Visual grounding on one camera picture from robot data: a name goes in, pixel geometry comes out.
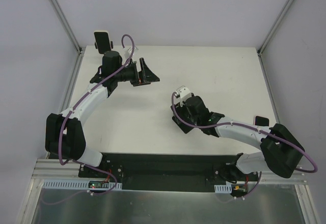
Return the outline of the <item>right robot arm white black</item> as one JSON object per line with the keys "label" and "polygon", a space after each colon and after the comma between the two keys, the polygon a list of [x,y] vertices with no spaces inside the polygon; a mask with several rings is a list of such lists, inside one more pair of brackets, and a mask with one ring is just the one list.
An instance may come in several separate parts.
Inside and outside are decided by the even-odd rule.
{"label": "right robot arm white black", "polygon": [[256,153],[239,153],[235,160],[219,169],[220,177],[231,183],[253,172],[270,170],[288,179],[297,169],[305,149],[281,124],[273,127],[241,123],[224,114],[209,111],[199,96],[172,103],[173,121],[184,132],[198,128],[204,134],[228,138],[253,146]]}

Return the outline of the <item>black round-base phone stand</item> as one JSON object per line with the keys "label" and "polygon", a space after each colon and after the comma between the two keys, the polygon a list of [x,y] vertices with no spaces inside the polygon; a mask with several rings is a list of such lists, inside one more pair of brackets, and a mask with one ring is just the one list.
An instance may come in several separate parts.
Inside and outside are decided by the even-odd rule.
{"label": "black round-base phone stand", "polygon": [[112,51],[114,47],[113,41],[100,41],[99,43],[95,41],[94,45],[99,54],[105,54],[108,51]]}

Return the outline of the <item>black folding phone stand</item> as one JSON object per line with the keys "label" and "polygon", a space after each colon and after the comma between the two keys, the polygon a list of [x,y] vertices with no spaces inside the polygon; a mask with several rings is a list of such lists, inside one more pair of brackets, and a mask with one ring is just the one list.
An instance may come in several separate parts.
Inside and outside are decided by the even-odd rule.
{"label": "black folding phone stand", "polygon": [[[177,115],[185,122],[187,122],[188,124],[194,125],[192,119],[191,119],[191,115],[188,112],[182,112],[182,111],[178,111]],[[193,127],[188,126],[186,124],[184,124],[183,122],[181,122],[176,115],[172,116],[172,120],[173,122],[182,130],[183,133],[187,134],[189,133],[191,130],[193,130]]]}

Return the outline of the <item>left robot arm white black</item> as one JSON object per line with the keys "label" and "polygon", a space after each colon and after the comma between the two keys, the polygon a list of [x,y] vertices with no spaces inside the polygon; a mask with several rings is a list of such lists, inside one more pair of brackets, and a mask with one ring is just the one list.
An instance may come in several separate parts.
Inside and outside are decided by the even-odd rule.
{"label": "left robot arm white black", "polygon": [[102,153],[87,146],[83,125],[92,112],[110,97],[119,82],[130,82],[134,87],[159,82],[160,79],[140,58],[140,71],[132,59],[126,63],[117,51],[107,51],[102,64],[90,80],[87,90],[78,102],[60,114],[50,114],[46,120],[45,149],[61,159],[76,160],[90,165],[97,178],[107,174],[107,164]]}

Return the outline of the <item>phone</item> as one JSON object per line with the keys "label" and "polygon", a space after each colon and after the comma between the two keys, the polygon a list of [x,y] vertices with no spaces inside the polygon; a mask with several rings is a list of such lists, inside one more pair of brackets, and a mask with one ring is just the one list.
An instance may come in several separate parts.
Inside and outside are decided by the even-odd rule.
{"label": "phone", "polygon": [[108,31],[95,31],[94,37],[95,48],[100,54],[105,54],[107,51],[111,51],[113,49]]}
{"label": "phone", "polygon": [[254,125],[256,126],[269,126],[269,118],[262,116],[254,116]]}

